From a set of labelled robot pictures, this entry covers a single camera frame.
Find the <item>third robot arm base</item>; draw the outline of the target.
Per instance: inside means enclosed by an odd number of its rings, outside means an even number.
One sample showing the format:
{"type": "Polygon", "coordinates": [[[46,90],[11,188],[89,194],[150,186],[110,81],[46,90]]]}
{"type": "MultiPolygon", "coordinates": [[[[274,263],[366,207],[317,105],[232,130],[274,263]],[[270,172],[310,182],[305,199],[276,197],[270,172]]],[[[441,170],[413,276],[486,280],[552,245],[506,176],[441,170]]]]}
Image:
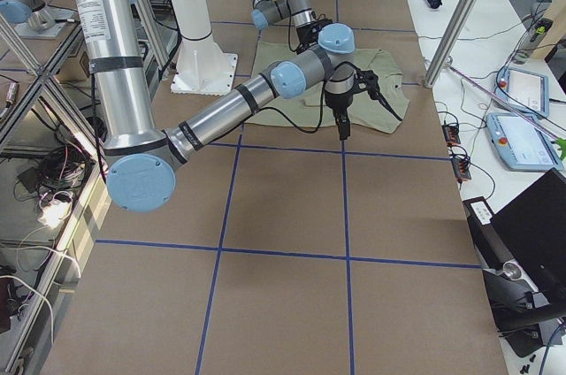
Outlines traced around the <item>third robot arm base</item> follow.
{"type": "Polygon", "coordinates": [[[55,39],[68,24],[75,24],[74,10],[49,6],[44,0],[1,0],[1,15],[27,39],[55,39]]]}

